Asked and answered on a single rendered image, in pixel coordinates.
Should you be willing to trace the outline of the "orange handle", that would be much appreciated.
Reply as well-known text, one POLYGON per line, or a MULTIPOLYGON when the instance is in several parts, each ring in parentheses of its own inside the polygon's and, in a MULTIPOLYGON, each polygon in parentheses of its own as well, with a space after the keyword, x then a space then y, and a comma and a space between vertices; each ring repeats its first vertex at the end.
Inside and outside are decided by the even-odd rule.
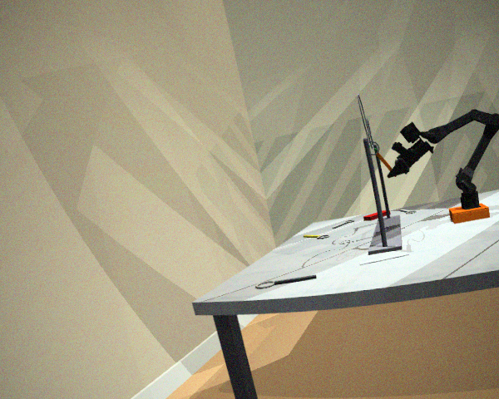
MULTIPOLYGON (((374 142, 374 141, 372 141, 372 140, 371 140, 371 142, 376 143, 376 144, 378 145, 378 143, 377 143, 377 142, 374 142)), ((380 149, 379 149, 379 145, 378 145, 378 151, 377 151, 376 153, 374 153, 374 154, 371 154, 371 155, 377 155, 377 157, 378 157, 378 158, 379 158, 379 159, 383 162, 383 164, 384 164, 384 165, 388 168, 388 170, 390 170, 390 171, 391 171, 391 170, 392 170, 392 167, 391 167, 391 166, 387 163, 387 161, 386 161, 386 160, 385 160, 385 159, 384 159, 384 158, 383 158, 383 157, 379 154, 379 150, 380 150, 380 149)))

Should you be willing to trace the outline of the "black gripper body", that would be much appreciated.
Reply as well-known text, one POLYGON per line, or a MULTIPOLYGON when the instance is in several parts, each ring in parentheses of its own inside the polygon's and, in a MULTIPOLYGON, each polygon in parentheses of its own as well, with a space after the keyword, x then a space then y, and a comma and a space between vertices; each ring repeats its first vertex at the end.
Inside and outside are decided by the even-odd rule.
POLYGON ((398 159, 395 161, 399 167, 402 169, 403 173, 406 175, 409 172, 409 168, 412 167, 414 162, 419 161, 419 158, 421 158, 416 151, 410 147, 409 151, 407 154, 401 158, 400 155, 397 157, 398 159))

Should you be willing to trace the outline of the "black handle with grey wire loop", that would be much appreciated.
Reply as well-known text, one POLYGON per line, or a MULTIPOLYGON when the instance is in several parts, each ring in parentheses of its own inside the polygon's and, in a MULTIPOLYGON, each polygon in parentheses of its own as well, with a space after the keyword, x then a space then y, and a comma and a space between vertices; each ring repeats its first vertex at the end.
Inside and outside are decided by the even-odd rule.
POLYGON ((267 281, 267 282, 263 282, 263 283, 272 283, 272 284, 269 284, 269 285, 266 285, 266 286, 259 286, 261 285, 262 283, 257 283, 255 285, 256 288, 268 288, 268 287, 271 287, 273 285, 277 285, 277 284, 283 284, 283 283, 294 283, 294 282, 300 282, 300 281, 306 281, 306 280, 311 280, 311 279, 316 279, 316 275, 311 275, 311 276, 305 276, 305 277, 299 277, 299 278, 288 278, 288 279, 283 279, 283 280, 279 280, 279 281, 267 281))

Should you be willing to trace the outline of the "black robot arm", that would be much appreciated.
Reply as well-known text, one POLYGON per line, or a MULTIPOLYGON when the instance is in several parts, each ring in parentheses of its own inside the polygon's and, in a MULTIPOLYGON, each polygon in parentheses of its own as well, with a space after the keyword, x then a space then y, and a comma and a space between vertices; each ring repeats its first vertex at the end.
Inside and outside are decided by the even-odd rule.
MULTIPOLYGON (((475 151, 473 151, 473 154, 471 156, 471 159, 468 161, 467 166, 465 166, 464 170, 460 167, 459 173, 456 175, 457 188, 463 191, 462 197, 460 197, 463 209, 474 209, 481 207, 478 199, 478 191, 476 191, 477 187, 472 183, 472 176, 474 174, 474 170, 476 169, 479 161, 484 154, 484 151, 486 151, 491 138, 499 130, 499 114, 490 114, 472 109, 468 113, 459 116, 454 121, 451 121, 450 123, 448 122, 443 126, 432 128, 429 131, 419 131, 419 129, 412 121, 409 125, 405 126, 400 131, 400 133, 408 141, 408 143, 413 143, 418 138, 420 139, 418 140, 418 142, 412 145, 412 148, 420 157, 422 157, 429 150, 433 154, 434 147, 430 146, 427 141, 424 142, 421 137, 423 139, 427 139, 433 144, 437 144, 439 141, 445 138, 446 135, 449 135, 449 133, 457 130, 458 128, 461 128, 462 126, 465 126, 472 121, 480 122, 486 126, 484 128, 485 130, 483 132, 483 136, 478 142, 475 151)), ((402 158, 407 154, 409 148, 404 148, 402 146, 402 143, 400 142, 394 142, 392 150, 397 151, 397 153, 399 153, 402 158)))

